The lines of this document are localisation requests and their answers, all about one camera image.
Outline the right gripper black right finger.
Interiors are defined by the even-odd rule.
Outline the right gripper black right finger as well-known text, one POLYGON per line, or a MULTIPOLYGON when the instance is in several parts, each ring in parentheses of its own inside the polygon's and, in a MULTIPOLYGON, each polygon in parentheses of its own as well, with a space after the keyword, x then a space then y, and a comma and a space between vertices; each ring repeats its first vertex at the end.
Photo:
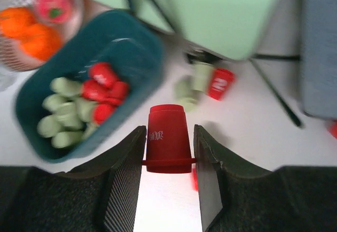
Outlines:
POLYGON ((203 231, 336 231, 336 168, 259 167, 194 127, 203 231))

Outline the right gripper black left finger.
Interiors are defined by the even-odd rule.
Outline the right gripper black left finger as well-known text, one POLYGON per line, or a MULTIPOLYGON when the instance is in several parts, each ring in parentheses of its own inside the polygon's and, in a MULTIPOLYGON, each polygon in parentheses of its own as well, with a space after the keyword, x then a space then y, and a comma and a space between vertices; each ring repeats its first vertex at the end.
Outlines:
POLYGON ((132 231, 146 127, 68 172, 1 167, 1 231, 132 231))

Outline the red capsule cluster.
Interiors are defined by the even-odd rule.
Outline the red capsule cluster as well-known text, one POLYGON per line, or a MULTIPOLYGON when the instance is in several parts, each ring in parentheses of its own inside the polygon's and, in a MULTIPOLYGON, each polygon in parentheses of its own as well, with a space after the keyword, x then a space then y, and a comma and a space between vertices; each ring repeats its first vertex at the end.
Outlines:
POLYGON ((142 162, 146 170, 158 174, 187 174, 195 162, 183 106, 163 104, 151 107, 146 159, 142 162))
POLYGON ((93 79, 82 83, 81 96, 83 98, 102 102, 108 98, 108 89, 93 79))
POLYGON ((197 181, 197 172, 195 167, 192 168, 192 186, 195 191, 199 190, 197 181))
POLYGON ((110 104, 98 104, 93 110, 93 122, 100 125, 105 122, 116 110, 116 107, 110 104))

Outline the teal storage basket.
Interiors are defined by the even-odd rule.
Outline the teal storage basket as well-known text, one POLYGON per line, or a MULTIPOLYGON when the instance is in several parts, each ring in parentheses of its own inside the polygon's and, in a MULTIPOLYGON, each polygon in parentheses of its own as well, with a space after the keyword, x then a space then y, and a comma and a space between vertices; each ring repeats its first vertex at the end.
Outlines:
POLYGON ((35 154, 46 162, 61 163, 92 153, 161 85, 163 50, 160 39, 125 11, 103 12, 89 21, 17 94, 16 118, 35 154), (87 140, 70 150, 56 149, 37 132, 38 122, 47 115, 42 102, 52 93, 50 82, 58 77, 85 81, 97 62, 109 63, 130 85, 130 95, 87 140))

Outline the green capsule cluster lower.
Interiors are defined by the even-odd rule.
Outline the green capsule cluster lower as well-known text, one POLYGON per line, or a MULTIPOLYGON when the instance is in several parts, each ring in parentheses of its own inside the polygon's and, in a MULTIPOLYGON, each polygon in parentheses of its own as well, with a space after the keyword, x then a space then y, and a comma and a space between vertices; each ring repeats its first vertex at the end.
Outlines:
POLYGON ((59 132, 51 140, 54 148, 67 148, 76 145, 82 140, 83 132, 59 132))

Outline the green capsule cluster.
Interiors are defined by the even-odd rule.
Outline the green capsule cluster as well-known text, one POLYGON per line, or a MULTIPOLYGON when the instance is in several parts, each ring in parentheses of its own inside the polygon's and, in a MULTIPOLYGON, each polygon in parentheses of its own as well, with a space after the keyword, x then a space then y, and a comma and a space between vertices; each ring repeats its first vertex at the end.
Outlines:
POLYGON ((51 140, 54 148, 67 148, 76 145, 82 140, 83 132, 59 132, 51 140))
POLYGON ((56 119, 54 115, 43 117, 37 124, 37 132, 44 138, 54 137, 64 130, 64 126, 56 119))
POLYGON ((77 108, 74 102, 63 103, 54 113, 57 120, 70 130, 81 130, 84 123, 77 114, 77 108))

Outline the red capsule cluster bottom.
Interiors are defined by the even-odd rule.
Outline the red capsule cluster bottom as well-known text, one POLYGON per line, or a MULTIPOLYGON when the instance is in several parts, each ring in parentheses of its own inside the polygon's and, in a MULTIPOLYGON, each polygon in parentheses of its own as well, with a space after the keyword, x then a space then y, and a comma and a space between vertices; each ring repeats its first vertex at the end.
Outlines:
POLYGON ((100 125, 105 122, 116 110, 116 107, 110 104, 98 104, 93 110, 93 122, 100 125))

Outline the green capsule cluster top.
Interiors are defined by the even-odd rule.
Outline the green capsule cluster top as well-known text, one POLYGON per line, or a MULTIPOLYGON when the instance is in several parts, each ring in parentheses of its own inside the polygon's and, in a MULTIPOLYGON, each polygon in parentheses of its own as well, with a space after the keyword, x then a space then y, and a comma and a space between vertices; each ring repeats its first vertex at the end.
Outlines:
POLYGON ((84 123, 77 114, 77 108, 74 102, 63 103, 54 113, 57 120, 70 130, 81 130, 84 123))

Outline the green capsule cluster middle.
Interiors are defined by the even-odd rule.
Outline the green capsule cluster middle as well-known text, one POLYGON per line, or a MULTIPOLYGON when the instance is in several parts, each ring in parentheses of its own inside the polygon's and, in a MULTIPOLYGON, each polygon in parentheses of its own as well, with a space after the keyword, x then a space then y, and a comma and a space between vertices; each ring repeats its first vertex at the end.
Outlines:
POLYGON ((54 137, 64 130, 64 126, 56 119, 54 115, 43 117, 37 124, 37 132, 44 138, 54 137))

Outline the long dark spoon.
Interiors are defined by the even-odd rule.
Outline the long dark spoon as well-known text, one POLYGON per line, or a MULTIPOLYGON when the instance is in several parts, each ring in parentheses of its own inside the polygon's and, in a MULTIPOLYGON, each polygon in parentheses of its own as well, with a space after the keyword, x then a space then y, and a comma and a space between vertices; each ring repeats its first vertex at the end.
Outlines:
POLYGON ((252 66, 255 68, 257 73, 260 75, 260 77, 264 80, 267 87, 270 89, 271 93, 274 95, 280 106, 282 107, 283 111, 287 115, 287 117, 290 119, 290 121, 298 128, 303 128, 303 122, 300 120, 300 118, 297 116, 297 114, 292 110, 292 108, 288 105, 288 103, 284 100, 284 98, 281 96, 279 91, 275 88, 275 86, 272 84, 270 79, 267 77, 264 71, 259 67, 257 62, 253 59, 249 59, 249 62, 252 64, 252 66))

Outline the green capsule beside board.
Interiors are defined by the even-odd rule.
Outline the green capsule beside board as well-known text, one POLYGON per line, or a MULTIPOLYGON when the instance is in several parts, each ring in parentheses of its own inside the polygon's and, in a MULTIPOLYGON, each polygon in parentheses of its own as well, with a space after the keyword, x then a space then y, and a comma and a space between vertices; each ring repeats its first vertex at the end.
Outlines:
POLYGON ((183 76, 175 83, 174 94, 177 103, 183 106, 186 112, 192 111, 198 104, 196 93, 192 89, 191 76, 183 76))

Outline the green cutting board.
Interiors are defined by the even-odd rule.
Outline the green cutting board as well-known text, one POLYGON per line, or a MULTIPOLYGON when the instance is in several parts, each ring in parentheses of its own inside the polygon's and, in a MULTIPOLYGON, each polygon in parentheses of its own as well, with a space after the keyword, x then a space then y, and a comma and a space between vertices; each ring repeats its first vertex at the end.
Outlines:
POLYGON ((253 55, 279 0, 94 0, 232 60, 253 55))

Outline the glass fruit plate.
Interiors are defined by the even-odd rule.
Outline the glass fruit plate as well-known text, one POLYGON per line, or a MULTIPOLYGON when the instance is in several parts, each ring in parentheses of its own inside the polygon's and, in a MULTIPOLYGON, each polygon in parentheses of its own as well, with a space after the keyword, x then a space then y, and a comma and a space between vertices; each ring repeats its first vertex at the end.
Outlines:
POLYGON ((83 17, 83 0, 10 1, 1 9, 1 64, 39 68, 77 34, 83 17))

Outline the grey induction cooker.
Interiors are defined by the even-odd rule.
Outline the grey induction cooker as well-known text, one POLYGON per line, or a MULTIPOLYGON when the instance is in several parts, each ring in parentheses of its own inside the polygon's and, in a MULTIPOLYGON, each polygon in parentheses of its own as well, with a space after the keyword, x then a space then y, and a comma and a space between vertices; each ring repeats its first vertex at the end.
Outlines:
POLYGON ((300 95, 307 115, 336 118, 336 0, 303 0, 300 95))

